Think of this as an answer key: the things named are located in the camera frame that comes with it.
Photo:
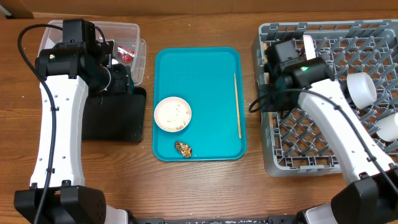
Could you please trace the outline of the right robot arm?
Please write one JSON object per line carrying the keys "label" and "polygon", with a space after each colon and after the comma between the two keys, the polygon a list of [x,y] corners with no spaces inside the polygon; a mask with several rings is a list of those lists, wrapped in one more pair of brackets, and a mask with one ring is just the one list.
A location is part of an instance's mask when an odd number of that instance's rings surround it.
{"label": "right robot arm", "polygon": [[269,60],[265,112],[299,106],[326,139],[347,186],[331,202],[298,212],[296,223],[388,223],[397,219],[397,167],[365,130],[321,58]]}

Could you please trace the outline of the red silver wrapper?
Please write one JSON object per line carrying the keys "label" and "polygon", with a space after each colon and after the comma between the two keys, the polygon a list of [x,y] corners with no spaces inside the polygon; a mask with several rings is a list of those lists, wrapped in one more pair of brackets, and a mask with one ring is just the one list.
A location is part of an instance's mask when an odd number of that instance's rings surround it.
{"label": "red silver wrapper", "polygon": [[124,63],[129,63],[132,62],[134,60],[135,57],[135,51],[123,47],[121,45],[117,46],[117,59],[119,59],[120,61],[123,61]]}

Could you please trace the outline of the pink bowl with crumbs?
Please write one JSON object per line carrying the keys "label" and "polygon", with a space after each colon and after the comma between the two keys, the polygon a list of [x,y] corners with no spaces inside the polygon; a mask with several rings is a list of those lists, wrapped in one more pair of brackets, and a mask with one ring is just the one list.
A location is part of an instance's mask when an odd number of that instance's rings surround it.
{"label": "pink bowl with crumbs", "polygon": [[183,99],[171,96],[161,100],[154,110],[154,121],[163,131],[176,133],[185,129],[192,118],[192,109]]}

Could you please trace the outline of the grey-blue bowl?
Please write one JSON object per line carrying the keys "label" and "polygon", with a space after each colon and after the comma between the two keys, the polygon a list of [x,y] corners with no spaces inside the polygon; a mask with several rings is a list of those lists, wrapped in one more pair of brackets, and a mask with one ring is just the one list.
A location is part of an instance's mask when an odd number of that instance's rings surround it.
{"label": "grey-blue bowl", "polygon": [[376,87],[367,73],[348,74],[346,81],[349,95],[359,110],[372,105],[377,100]]}

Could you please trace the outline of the white cup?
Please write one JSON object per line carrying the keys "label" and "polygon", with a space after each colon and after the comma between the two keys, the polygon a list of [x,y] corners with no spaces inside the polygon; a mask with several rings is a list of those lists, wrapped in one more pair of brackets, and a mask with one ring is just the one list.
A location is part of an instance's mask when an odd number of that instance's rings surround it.
{"label": "white cup", "polygon": [[376,127],[378,128],[376,134],[384,141],[392,142],[397,140],[398,135],[398,124],[397,124],[398,114],[389,115],[383,119],[376,122]]}

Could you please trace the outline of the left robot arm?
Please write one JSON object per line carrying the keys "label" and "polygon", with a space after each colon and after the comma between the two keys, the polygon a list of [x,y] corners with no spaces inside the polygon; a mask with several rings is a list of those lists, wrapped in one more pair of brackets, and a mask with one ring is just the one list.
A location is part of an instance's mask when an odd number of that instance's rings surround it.
{"label": "left robot arm", "polygon": [[39,153],[28,190],[14,195],[15,209],[30,223],[135,223],[131,211],[113,208],[104,193],[85,185],[82,121],[90,93],[131,92],[129,68],[103,66],[111,43],[72,39],[43,49],[32,65],[40,80]]}

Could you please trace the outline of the brown food scrap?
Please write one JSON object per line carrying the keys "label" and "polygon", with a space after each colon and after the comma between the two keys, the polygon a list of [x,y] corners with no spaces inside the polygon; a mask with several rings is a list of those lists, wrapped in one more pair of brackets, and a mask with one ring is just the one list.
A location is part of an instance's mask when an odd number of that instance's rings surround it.
{"label": "brown food scrap", "polygon": [[176,141],[174,143],[174,146],[176,150],[184,157],[184,158],[190,158],[192,156],[192,148],[183,142]]}

